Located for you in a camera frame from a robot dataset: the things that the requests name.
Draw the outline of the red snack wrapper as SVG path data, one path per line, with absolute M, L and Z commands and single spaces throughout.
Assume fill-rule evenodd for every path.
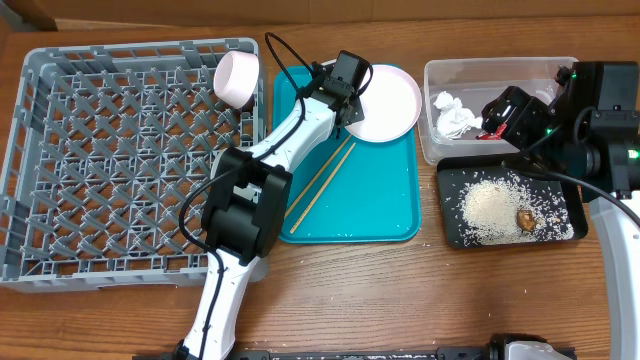
M 507 128 L 507 125 L 503 123 L 496 129 L 495 132 L 493 133 L 483 132 L 482 134 L 477 135 L 476 139 L 477 140 L 501 140 L 502 134 L 506 128 Z

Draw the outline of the wooden chopstick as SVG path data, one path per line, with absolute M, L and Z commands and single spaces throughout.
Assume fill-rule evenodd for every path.
M 287 211 L 285 212 L 285 218 L 288 217 L 294 208 L 298 205 L 298 203 L 302 200 L 302 198 L 306 195 L 306 193 L 311 189 L 314 183 L 319 179 L 319 177 L 323 174 L 323 172 L 328 168 L 328 166 L 333 162 L 335 157 L 341 152 L 344 146 L 351 140 L 352 135 L 349 135 L 334 151 L 334 153 L 327 159 L 327 161 L 321 166 L 318 172 L 313 176 L 313 178 L 308 182 L 308 184 L 303 188 L 303 190 L 299 193 L 297 198 L 293 201 L 293 203 L 289 206 Z
M 302 222 L 305 220 L 305 218 L 308 216 L 308 214 L 311 212 L 312 208 L 315 206 L 315 204 L 319 200 L 319 198 L 323 195 L 323 193 L 325 192 L 326 188 L 329 186 L 329 184 L 332 182 L 332 180 L 334 179 L 336 174 L 342 168 L 343 164 L 346 162 L 346 160 L 348 159 L 348 157 L 350 156 L 350 154 L 352 153 L 352 151 L 356 147 L 356 145 L 357 145 L 356 143 L 352 143 L 351 146 L 349 147 L 349 149 L 345 152 L 343 157 L 340 159 L 338 164 L 334 167 L 334 169 L 332 170 L 330 175 L 324 181 L 324 183 L 322 184 L 322 186 L 320 187 L 318 192 L 314 195 L 312 200 L 309 202 L 309 204 L 307 205 L 305 210 L 302 212 L 300 217 L 297 219 L 297 221 L 291 227 L 291 229 L 289 230 L 290 234 L 294 234 L 297 231 L 297 229 L 300 227 Z

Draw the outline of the large white plate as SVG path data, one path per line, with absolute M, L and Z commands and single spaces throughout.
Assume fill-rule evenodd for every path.
M 393 65 L 373 66 L 373 79 L 359 100 L 364 118 L 348 125 L 346 130 L 371 143 L 400 138 L 413 128 L 422 109 L 416 81 Z

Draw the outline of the white tissue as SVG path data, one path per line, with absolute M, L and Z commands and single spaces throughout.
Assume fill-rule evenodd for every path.
M 439 110 L 435 125 L 439 136 L 455 140 L 472 129 L 481 129 L 483 118 L 475 116 L 469 108 L 465 108 L 458 97 L 443 91 L 438 94 L 433 105 Z

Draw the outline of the brown food lump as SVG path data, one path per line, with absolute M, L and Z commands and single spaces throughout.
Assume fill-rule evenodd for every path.
M 516 224 L 525 232 L 533 232 L 537 226 L 535 214 L 528 209 L 518 210 L 516 213 Z

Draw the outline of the white shallow bowl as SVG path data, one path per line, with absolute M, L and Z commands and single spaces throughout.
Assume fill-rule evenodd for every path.
M 213 79 L 214 93 L 232 108 L 242 108 L 253 96 L 259 73 L 257 55 L 229 51 L 216 67 Z

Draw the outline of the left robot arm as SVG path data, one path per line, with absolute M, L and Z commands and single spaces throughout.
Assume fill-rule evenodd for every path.
M 216 156 L 211 176 L 184 200 L 178 226 L 207 256 L 208 270 L 193 326 L 176 359 L 225 359 L 247 285 L 266 274 L 266 258 L 285 219 L 293 173 L 339 127 L 363 120 L 361 95 L 373 79 L 362 57 L 341 51 L 315 63 L 311 81 L 262 142 Z

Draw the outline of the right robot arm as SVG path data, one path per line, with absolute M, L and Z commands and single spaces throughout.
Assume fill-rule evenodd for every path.
M 602 250 L 610 356 L 639 356 L 639 65 L 585 61 L 559 68 L 544 103 L 507 87 L 482 110 L 482 128 L 517 148 L 504 167 L 582 190 Z

